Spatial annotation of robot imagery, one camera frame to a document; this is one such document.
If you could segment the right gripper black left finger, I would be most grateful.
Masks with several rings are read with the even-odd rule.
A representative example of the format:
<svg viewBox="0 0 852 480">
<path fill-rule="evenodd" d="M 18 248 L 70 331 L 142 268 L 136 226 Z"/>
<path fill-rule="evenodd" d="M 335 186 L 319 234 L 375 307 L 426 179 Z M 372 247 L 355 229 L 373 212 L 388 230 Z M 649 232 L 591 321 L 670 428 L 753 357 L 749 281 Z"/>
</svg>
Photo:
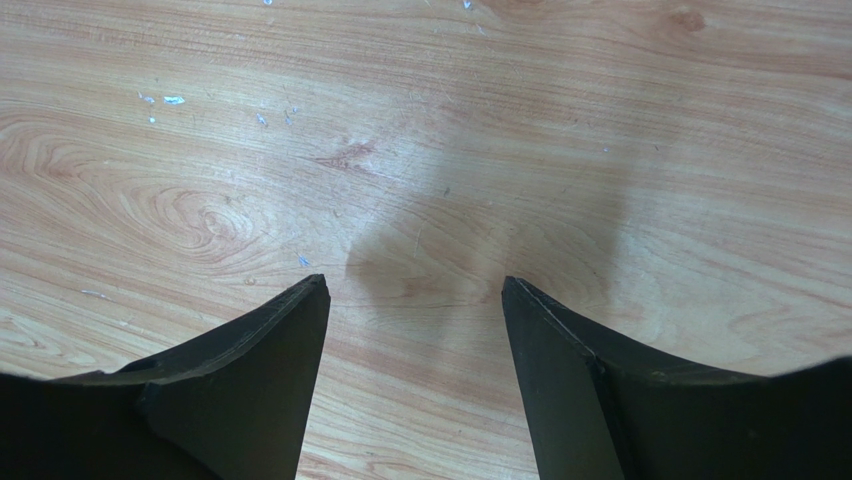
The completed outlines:
<svg viewBox="0 0 852 480">
<path fill-rule="evenodd" d="M 1 377 L 5 479 L 292 479 L 330 313 L 313 274 L 106 373 Z"/>
</svg>

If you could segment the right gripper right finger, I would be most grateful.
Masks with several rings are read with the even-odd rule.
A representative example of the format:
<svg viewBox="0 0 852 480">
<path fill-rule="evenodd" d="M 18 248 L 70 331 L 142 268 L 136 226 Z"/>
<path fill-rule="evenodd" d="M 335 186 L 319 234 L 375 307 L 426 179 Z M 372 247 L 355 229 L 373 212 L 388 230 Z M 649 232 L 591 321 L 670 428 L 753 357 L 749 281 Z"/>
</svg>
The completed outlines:
<svg viewBox="0 0 852 480">
<path fill-rule="evenodd" d="M 543 479 L 847 479 L 851 361 L 759 376 L 633 340 L 509 277 L 502 308 Z"/>
</svg>

